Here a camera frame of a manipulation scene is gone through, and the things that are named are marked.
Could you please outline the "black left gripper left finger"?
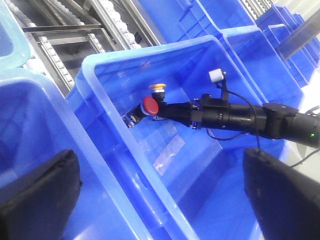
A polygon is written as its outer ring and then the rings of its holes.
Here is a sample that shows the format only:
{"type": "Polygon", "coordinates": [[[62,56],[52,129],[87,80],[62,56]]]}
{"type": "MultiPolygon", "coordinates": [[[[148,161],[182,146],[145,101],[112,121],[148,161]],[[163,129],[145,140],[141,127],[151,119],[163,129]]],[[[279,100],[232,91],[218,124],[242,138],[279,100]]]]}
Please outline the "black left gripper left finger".
{"type": "Polygon", "coordinates": [[[0,189],[2,240],[60,240],[81,192],[80,163],[65,149],[0,189]]]}

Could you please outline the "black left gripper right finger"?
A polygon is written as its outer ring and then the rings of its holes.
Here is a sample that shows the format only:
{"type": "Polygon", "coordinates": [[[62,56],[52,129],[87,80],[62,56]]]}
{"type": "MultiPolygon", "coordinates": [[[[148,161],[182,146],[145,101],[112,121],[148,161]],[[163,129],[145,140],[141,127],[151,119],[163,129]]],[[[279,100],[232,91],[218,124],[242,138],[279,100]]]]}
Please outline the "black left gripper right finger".
{"type": "Polygon", "coordinates": [[[243,152],[244,191],[266,240],[320,238],[320,184],[259,148],[243,152]]]}

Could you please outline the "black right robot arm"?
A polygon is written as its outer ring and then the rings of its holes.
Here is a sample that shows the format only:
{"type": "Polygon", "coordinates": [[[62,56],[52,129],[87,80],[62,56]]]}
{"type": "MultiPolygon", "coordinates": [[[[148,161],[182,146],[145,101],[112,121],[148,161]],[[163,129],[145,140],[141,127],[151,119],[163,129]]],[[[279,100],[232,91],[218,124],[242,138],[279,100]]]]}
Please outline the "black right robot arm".
{"type": "MultiPolygon", "coordinates": [[[[320,148],[320,118],[279,104],[234,104],[226,98],[166,103],[154,93],[157,115],[194,129],[237,131],[320,148]]],[[[259,148],[246,148],[244,191],[266,240],[317,240],[320,237],[320,184],[259,148]]]]}

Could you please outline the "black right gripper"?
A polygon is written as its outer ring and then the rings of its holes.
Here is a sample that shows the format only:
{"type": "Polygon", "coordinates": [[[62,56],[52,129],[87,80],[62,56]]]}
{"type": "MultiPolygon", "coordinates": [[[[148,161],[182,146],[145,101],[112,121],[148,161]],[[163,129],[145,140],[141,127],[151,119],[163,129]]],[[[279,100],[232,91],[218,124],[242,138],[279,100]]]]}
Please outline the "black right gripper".
{"type": "Polygon", "coordinates": [[[267,114],[260,105],[230,103],[203,94],[184,103],[159,103],[157,116],[194,129],[263,130],[267,114]]]}

